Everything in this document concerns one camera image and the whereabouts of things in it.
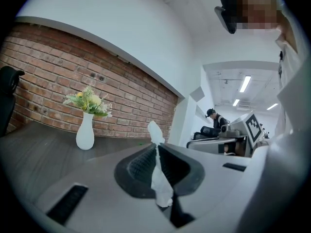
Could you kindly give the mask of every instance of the white tissue paper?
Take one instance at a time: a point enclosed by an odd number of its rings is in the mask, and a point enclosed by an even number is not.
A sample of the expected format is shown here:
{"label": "white tissue paper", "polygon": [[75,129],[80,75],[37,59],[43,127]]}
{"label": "white tissue paper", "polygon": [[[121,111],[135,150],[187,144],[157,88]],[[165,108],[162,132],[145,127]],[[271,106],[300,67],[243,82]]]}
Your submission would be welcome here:
{"label": "white tissue paper", "polygon": [[162,130],[151,121],[148,125],[151,141],[156,144],[155,169],[152,173],[151,188],[155,191],[156,203],[161,207],[168,207],[173,204],[173,189],[162,172],[158,146],[164,143]]}

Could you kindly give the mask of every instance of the dark wooden table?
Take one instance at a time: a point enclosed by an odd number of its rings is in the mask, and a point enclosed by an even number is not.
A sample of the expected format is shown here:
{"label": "dark wooden table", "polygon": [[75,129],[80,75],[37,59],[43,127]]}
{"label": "dark wooden table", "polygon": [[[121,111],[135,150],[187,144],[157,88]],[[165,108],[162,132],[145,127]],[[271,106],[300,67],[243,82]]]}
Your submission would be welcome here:
{"label": "dark wooden table", "polygon": [[76,145],[76,133],[31,122],[0,138],[0,162],[14,191],[33,203],[53,183],[86,161],[150,139],[95,137],[90,150]]}

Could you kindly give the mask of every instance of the person's arm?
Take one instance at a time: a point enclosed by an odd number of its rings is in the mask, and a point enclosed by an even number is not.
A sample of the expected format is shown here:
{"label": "person's arm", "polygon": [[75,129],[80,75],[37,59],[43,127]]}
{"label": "person's arm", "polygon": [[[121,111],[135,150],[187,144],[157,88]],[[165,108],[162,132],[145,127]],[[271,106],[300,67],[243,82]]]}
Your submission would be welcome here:
{"label": "person's arm", "polygon": [[226,120],[224,118],[221,118],[219,122],[219,127],[222,128],[222,126],[226,124],[227,124]]}

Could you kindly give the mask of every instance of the brick wall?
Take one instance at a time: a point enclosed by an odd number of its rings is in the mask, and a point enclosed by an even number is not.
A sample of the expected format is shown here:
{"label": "brick wall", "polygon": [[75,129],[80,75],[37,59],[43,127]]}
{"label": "brick wall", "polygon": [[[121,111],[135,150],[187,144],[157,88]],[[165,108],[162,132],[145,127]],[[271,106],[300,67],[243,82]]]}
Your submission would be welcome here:
{"label": "brick wall", "polygon": [[31,120],[77,132],[82,110],[63,105],[65,95],[87,84],[95,94],[108,94],[112,118],[94,117],[95,135],[150,137],[154,120],[164,137],[170,133],[177,96],[138,67],[114,53],[74,35],[20,23],[5,39],[0,67],[25,71],[16,89],[16,105],[8,127],[12,131]]}

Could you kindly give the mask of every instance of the crumpled tissue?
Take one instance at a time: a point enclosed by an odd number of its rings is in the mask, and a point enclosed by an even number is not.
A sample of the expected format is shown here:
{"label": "crumpled tissue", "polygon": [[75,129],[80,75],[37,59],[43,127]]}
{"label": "crumpled tissue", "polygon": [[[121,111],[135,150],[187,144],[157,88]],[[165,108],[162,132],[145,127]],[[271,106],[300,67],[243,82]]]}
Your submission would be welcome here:
{"label": "crumpled tissue", "polygon": [[162,172],[158,150],[158,146],[160,143],[164,143],[165,139],[163,138],[162,130],[154,121],[149,123],[148,131],[150,133],[151,141],[156,144],[155,168],[152,173],[151,188],[155,191],[155,201],[157,205],[168,207],[173,204],[173,189]]}

